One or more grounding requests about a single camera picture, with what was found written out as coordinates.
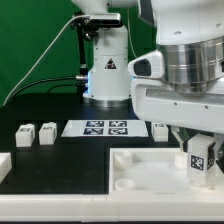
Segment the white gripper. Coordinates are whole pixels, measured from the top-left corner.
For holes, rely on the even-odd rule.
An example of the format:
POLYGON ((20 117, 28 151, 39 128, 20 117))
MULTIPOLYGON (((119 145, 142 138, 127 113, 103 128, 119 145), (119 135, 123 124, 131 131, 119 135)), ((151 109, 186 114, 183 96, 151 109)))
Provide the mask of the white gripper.
POLYGON ((224 92, 179 94, 161 80, 135 78, 131 94, 136 116, 140 120, 171 125, 181 151, 187 140, 184 128, 189 128, 215 133, 216 163, 224 157, 224 92))

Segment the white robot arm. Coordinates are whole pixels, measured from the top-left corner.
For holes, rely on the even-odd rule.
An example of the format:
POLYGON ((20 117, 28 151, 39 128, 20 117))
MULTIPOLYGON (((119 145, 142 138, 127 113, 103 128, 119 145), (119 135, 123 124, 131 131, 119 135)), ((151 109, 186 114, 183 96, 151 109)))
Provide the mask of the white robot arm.
POLYGON ((138 118, 224 135, 224 0, 71 0, 89 20, 138 7, 129 63, 138 118))

